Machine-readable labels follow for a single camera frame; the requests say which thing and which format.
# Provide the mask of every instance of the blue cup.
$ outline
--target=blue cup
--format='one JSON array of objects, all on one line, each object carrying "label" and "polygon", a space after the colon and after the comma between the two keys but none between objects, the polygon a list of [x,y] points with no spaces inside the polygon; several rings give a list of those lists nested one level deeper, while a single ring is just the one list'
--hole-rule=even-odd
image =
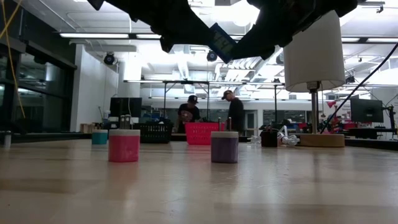
[{"label": "blue cup", "polygon": [[106,144],[108,142],[108,130],[93,130],[91,135],[92,144]]}]

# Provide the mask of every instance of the glass wall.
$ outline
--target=glass wall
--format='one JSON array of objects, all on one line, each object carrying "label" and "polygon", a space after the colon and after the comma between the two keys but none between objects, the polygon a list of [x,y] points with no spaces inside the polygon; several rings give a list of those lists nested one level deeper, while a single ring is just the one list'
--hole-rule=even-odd
[{"label": "glass wall", "polygon": [[[288,120],[290,123],[305,123],[307,111],[294,111],[294,110],[279,110],[277,111],[278,123],[282,123],[283,120]],[[275,121],[275,111],[264,110],[263,112],[263,123],[265,125],[272,124]]]},{"label": "glass wall", "polygon": [[0,55],[0,78],[5,78],[7,72],[7,58]]},{"label": "glass wall", "polygon": [[11,73],[9,59],[2,52],[1,119],[15,122],[28,133],[69,131],[73,70],[60,68],[32,54],[12,53],[19,88],[15,91],[14,79],[8,75]]},{"label": "glass wall", "polygon": [[19,81],[41,90],[65,94],[67,72],[31,54],[21,55]]},{"label": "glass wall", "polygon": [[68,124],[63,122],[67,114],[63,100],[35,91],[18,88],[18,95],[22,101],[25,119],[19,104],[15,105],[15,120],[28,132],[59,132],[68,131]]},{"label": "glass wall", "polygon": [[[207,110],[200,110],[200,116],[202,118],[207,117]],[[209,118],[208,121],[218,122],[218,118],[221,118],[221,121],[226,121],[228,118],[228,110],[209,110]]]},{"label": "glass wall", "polygon": [[2,106],[2,100],[4,98],[4,85],[0,84],[0,106]]}]

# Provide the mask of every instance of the pink cup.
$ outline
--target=pink cup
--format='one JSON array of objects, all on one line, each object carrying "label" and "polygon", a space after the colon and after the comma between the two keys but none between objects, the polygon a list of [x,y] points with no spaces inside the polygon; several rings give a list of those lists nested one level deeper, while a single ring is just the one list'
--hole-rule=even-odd
[{"label": "pink cup", "polygon": [[140,147],[139,137],[139,130],[109,130],[108,161],[138,161]]}]

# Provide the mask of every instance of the person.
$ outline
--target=person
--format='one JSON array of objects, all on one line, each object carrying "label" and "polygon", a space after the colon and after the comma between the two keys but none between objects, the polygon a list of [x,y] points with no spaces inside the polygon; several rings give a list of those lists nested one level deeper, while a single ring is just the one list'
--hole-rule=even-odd
[{"label": "person", "polygon": [[222,100],[226,100],[231,102],[228,110],[228,117],[232,119],[231,121],[231,129],[233,131],[237,131],[239,135],[243,133],[244,126],[244,108],[242,101],[235,96],[235,94],[231,90],[227,90],[224,92],[224,96],[221,98]]},{"label": "person", "polygon": [[191,95],[188,97],[187,103],[180,105],[176,127],[178,133],[185,133],[185,123],[195,122],[200,119],[200,112],[196,104],[198,104],[198,97]]}]

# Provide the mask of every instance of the cable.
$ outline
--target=cable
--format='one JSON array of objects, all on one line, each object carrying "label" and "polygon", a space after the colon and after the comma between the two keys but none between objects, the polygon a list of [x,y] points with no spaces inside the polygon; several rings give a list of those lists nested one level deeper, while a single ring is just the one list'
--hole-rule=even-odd
[{"label": "cable", "polygon": [[130,114],[130,117],[131,117],[130,98],[128,98],[127,100],[128,100],[128,102],[127,102],[127,106],[129,107],[129,114]]},{"label": "cable", "polygon": [[[4,20],[5,26],[4,26],[4,29],[1,31],[0,39],[1,39],[1,37],[4,35],[4,33],[7,32],[7,29],[8,29],[8,27],[10,26],[11,21],[13,20],[14,16],[17,14],[18,9],[19,9],[19,6],[21,5],[21,2],[22,2],[22,1],[23,1],[23,0],[19,0],[19,2],[18,2],[18,4],[17,4],[17,7],[15,8],[14,12],[12,12],[11,17],[10,17],[10,19],[8,20],[8,22],[6,22],[7,19]],[[5,7],[4,7],[4,4],[5,4],[5,3],[6,3],[5,1],[2,2],[4,18],[6,17],[6,13],[4,12],[4,11],[6,11],[6,9],[5,9]]]},{"label": "cable", "polygon": [[388,101],[388,103],[386,103],[386,107],[387,107],[387,105],[388,105],[389,103],[391,103],[391,101],[393,101],[393,100],[396,98],[396,96],[398,96],[398,94],[396,94],[390,101]]},{"label": "cable", "polygon": [[333,113],[333,115],[328,118],[328,120],[326,121],[326,125],[322,128],[321,130],[321,134],[325,131],[326,126],[329,124],[329,122],[331,121],[331,119],[337,114],[337,111],[339,111],[343,105],[352,97],[352,95],[355,93],[356,90],[358,90],[358,88],[361,87],[361,85],[363,85],[363,83],[365,83],[368,79],[370,79],[372,77],[372,75],[374,75],[391,57],[391,55],[396,51],[396,49],[398,48],[398,43],[395,44],[395,46],[392,48],[391,52],[387,55],[387,57],[373,70],[373,72],[371,72],[359,85],[357,85],[355,87],[355,89],[347,96],[347,98],[342,102],[342,104],[340,104],[340,106],[337,108],[337,110],[335,110],[335,112]]},{"label": "cable", "polygon": [[15,91],[17,93],[19,106],[21,107],[22,116],[25,119],[26,116],[25,116],[24,107],[22,106],[21,96],[18,94],[18,82],[17,82],[17,78],[15,76],[14,63],[12,62],[11,45],[10,45],[10,40],[9,40],[9,36],[8,36],[8,28],[7,27],[8,27],[8,25],[10,24],[10,22],[12,20],[12,16],[10,17],[10,19],[7,22],[5,2],[2,3],[2,15],[3,15],[4,23],[6,24],[4,29],[6,30],[6,40],[7,40],[7,45],[8,45],[9,61],[10,61],[10,65],[11,65],[12,77],[14,78]]},{"label": "cable", "polygon": [[365,86],[362,86],[362,88],[364,88],[366,91],[368,91],[368,93],[369,93],[371,96],[373,96],[375,99],[379,100],[379,98],[377,98],[375,95],[373,95],[373,93],[370,92],[370,90],[368,90]]}]

